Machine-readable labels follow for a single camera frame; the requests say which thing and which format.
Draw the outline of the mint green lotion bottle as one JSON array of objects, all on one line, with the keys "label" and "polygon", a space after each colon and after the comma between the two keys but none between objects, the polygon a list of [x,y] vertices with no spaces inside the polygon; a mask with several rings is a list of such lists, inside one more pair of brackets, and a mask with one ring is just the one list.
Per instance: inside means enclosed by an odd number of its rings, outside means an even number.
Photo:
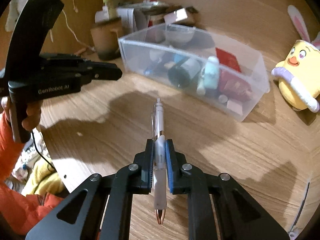
[{"label": "mint green lotion bottle", "polygon": [[219,59],[215,56],[208,57],[204,67],[204,87],[206,89],[217,89],[220,78]]}]

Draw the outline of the red tea packet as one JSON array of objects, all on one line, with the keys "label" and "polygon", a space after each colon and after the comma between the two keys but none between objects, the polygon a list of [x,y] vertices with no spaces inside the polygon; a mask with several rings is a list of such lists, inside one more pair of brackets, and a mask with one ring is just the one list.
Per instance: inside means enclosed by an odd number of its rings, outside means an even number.
[{"label": "red tea packet", "polygon": [[[216,48],[216,55],[221,65],[232,69],[237,73],[242,73],[236,56]],[[248,82],[225,69],[220,69],[220,77],[218,84],[219,92],[225,94],[228,98],[246,102],[252,99],[252,90]]]}]

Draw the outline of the yellow chick plush toy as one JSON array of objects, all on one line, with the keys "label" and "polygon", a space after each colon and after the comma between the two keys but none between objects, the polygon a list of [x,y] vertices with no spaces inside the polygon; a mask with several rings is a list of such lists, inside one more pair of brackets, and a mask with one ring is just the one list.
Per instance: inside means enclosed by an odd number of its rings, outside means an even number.
[{"label": "yellow chick plush toy", "polygon": [[299,10],[289,5],[287,12],[300,35],[285,60],[272,69],[283,98],[295,111],[319,112],[319,35],[311,41]]}]

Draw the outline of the white ceramic bowl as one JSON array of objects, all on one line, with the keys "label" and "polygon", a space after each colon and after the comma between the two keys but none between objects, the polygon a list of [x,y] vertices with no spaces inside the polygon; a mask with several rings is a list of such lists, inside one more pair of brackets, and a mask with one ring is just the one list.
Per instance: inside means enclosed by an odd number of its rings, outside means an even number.
[{"label": "white ceramic bowl", "polygon": [[193,39],[195,30],[195,27],[166,25],[164,30],[165,41],[173,47],[184,46]]}]

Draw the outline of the clear plastic storage bin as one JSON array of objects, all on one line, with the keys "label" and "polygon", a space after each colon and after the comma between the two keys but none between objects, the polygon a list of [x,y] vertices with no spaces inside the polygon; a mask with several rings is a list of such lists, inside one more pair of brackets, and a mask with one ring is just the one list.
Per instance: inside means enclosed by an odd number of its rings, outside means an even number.
[{"label": "clear plastic storage bin", "polygon": [[270,91],[262,54],[228,36],[160,24],[121,37],[125,69],[243,121]]}]

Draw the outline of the dark glass bottle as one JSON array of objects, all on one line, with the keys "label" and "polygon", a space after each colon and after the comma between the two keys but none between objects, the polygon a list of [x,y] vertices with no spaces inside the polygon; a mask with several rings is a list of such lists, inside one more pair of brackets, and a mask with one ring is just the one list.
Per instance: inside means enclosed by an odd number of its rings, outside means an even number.
[{"label": "dark glass bottle", "polygon": [[184,89],[191,84],[200,70],[199,61],[186,57],[168,70],[168,79],[173,86]]}]

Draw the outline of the small white cardboard box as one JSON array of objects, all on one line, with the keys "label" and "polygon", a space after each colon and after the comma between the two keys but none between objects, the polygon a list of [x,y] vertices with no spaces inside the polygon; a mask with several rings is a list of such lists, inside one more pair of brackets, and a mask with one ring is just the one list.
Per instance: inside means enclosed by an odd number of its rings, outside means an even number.
[{"label": "small white cardboard box", "polygon": [[194,26],[196,23],[195,15],[199,12],[194,7],[187,7],[175,10],[164,16],[166,24],[178,24],[185,26]]}]

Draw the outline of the brown ceramic mug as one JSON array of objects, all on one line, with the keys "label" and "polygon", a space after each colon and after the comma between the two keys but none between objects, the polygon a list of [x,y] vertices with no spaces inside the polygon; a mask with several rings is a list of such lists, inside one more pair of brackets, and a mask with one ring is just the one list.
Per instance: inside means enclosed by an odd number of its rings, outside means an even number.
[{"label": "brown ceramic mug", "polygon": [[120,57],[118,38],[124,36],[120,17],[95,23],[91,28],[91,35],[100,60],[108,61]]}]

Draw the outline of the white mechanical pen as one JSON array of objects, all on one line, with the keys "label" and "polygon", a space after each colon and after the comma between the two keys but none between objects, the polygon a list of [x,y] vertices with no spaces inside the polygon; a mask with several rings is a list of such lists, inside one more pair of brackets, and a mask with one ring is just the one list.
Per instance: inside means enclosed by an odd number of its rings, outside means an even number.
[{"label": "white mechanical pen", "polygon": [[157,223],[161,225],[164,222],[167,209],[167,163],[165,155],[164,111],[160,98],[157,99],[152,114],[152,135],[154,142],[153,206]]}]

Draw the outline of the white spray bottle green cap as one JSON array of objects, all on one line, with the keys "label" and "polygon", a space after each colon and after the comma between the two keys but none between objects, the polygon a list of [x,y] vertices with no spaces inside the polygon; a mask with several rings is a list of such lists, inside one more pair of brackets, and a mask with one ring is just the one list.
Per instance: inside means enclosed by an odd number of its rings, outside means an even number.
[{"label": "white spray bottle green cap", "polygon": [[112,0],[103,0],[103,9],[95,14],[95,23],[100,23],[103,21],[109,21],[111,19],[117,18],[118,14],[113,5]]}]

